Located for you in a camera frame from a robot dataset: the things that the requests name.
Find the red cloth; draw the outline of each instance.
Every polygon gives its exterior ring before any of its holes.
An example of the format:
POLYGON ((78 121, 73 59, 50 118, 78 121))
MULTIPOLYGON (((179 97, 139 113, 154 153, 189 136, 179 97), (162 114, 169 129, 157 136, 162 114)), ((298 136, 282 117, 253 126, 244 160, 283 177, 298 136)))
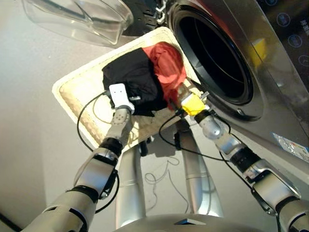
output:
POLYGON ((164 99, 172 109, 170 101, 177 102, 178 87, 187 77, 183 58, 175 47, 166 42, 159 42, 142 49, 154 64, 154 73, 163 89, 164 99))

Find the silver robot arm segment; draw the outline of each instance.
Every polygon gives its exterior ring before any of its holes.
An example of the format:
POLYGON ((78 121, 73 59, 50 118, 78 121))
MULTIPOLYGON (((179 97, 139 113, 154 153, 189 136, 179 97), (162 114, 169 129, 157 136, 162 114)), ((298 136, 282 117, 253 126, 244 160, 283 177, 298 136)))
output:
POLYGON ((252 195, 272 216, 279 216, 285 232, 309 231, 309 204, 297 188, 265 159, 228 133, 206 110, 195 116, 204 135, 213 140, 224 158, 234 164, 252 185, 252 195))
POLYGON ((132 128, 133 111, 127 103, 117 106, 111 128, 77 172, 74 188, 60 195, 23 232, 88 231, 98 200, 107 197, 114 185, 115 166, 132 128))

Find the black garment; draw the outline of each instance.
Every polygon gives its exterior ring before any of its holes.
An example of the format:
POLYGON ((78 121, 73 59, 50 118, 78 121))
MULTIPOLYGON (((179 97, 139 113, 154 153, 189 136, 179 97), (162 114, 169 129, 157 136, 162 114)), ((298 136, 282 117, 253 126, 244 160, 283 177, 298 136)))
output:
POLYGON ((144 51, 139 48, 112 61, 103 69, 103 85, 123 83, 128 97, 140 97, 131 101, 135 106, 134 115, 154 116, 151 111, 166 108, 163 91, 157 76, 154 74, 153 63, 144 51))

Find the clothing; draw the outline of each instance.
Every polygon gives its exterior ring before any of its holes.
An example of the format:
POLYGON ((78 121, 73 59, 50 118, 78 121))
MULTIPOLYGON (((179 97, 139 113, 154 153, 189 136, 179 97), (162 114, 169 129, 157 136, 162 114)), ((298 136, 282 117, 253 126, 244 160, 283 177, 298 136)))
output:
POLYGON ((115 59, 103 69, 103 85, 123 83, 131 101, 134 115, 153 116, 177 100, 177 90, 186 78, 181 54, 166 42, 139 48, 115 59))

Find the laundry basket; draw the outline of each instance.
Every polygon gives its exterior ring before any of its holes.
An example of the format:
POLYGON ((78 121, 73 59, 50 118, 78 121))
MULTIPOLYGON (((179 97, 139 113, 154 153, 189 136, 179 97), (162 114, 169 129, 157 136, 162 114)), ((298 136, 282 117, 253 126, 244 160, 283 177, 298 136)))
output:
MULTIPOLYGON (((199 80, 176 38, 168 28, 160 27, 62 77, 53 86, 54 96, 76 123, 82 108, 96 95, 104 91, 102 84, 103 67, 125 53, 140 47, 148 47, 161 41, 175 46, 181 52, 187 73, 185 85, 199 95, 200 92, 188 79, 192 79, 198 83, 199 80)), ((97 147, 101 143, 110 128, 113 112, 114 110, 111 109, 110 100, 107 96, 99 97, 84 111, 80 120, 80 129, 94 147, 97 147)), ((173 115, 174 113, 169 109, 163 109, 156 112, 155 117, 133 116, 133 129, 124 151, 137 145, 151 135, 158 133, 160 126, 173 115)), ((166 127, 175 121, 177 121, 177 118, 170 121, 166 127)))

